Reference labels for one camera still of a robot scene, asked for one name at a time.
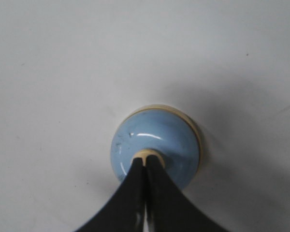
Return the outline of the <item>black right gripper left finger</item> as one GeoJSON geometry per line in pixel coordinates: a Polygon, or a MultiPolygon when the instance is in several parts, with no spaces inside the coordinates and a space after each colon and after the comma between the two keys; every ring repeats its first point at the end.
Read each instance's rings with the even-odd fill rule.
{"type": "Polygon", "coordinates": [[[142,232],[145,217],[145,168],[141,158],[106,205],[78,232],[142,232]]]}

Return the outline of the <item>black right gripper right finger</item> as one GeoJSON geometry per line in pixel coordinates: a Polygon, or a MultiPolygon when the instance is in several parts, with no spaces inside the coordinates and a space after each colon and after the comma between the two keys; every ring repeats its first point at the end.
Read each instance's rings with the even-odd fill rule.
{"type": "Polygon", "coordinates": [[[196,208],[171,180],[158,157],[146,158],[146,209],[150,232],[226,232],[196,208]]]}

